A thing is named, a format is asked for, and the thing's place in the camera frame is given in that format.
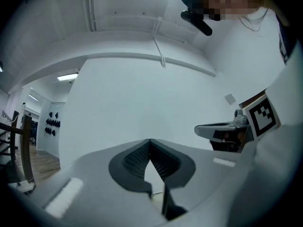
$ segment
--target qr code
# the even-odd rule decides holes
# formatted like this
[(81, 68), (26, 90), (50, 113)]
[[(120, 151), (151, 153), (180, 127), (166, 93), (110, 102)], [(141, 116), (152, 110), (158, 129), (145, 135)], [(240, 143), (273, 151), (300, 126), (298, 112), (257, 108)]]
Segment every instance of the qr code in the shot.
[(249, 110), (257, 137), (276, 125), (273, 109), (267, 98)]

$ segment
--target dark hair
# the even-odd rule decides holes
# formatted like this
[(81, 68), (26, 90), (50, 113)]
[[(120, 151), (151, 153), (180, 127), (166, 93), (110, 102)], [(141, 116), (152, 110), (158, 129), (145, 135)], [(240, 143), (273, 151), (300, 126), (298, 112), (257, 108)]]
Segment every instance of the dark hair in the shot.
[(248, 28), (248, 29), (250, 29), (250, 30), (252, 30), (252, 31), (254, 31), (254, 32), (257, 32), (257, 31), (260, 30), (261, 26), (259, 27), (258, 30), (254, 30), (254, 29), (252, 29), (252, 28), (247, 27), (247, 26), (243, 23), (242, 19), (244, 19), (245, 21), (249, 22), (251, 25), (252, 25), (252, 24), (257, 25), (257, 24), (260, 24), (260, 23), (263, 21), (263, 19), (264, 19), (264, 17), (266, 16), (267, 12), (268, 12), (268, 9), (266, 9), (266, 11), (265, 11), (265, 13), (264, 13), (263, 16), (261, 16), (260, 18), (257, 18), (257, 19), (250, 19), (250, 18), (248, 18), (248, 17), (246, 17), (246, 16), (242, 16), (242, 17), (240, 18), (240, 22), (241, 22), (246, 28)]

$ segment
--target wooden floor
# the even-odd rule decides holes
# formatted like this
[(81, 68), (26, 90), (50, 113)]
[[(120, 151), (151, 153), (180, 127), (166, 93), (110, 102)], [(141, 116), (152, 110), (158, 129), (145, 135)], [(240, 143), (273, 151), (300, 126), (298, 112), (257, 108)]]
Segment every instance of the wooden floor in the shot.
[[(36, 146), (30, 144), (30, 160), (36, 186), (60, 170), (59, 158), (44, 150), (36, 150)], [(20, 148), (16, 150), (16, 164), (23, 173)]]

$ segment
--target ceiling light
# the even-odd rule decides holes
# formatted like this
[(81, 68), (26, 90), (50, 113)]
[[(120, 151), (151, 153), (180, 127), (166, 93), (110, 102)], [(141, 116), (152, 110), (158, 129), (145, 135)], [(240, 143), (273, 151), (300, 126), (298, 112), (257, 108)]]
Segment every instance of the ceiling light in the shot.
[(30, 94), (28, 94), (30, 97), (32, 97), (33, 99), (35, 99), (36, 101), (38, 101), (38, 99), (36, 99), (35, 97), (31, 96)]
[(77, 73), (68, 74), (68, 75), (58, 77), (58, 80), (59, 81), (72, 80), (72, 79), (76, 79), (77, 76), (78, 76)]

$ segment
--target person's neck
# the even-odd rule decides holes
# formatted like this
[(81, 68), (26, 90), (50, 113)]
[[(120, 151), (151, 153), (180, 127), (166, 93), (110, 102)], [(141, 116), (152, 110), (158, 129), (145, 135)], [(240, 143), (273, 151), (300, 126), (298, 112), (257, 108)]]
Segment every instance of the person's neck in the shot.
[(273, 10), (284, 26), (290, 26), (290, 23), (281, 9), (272, 0), (263, 0), (263, 7)]

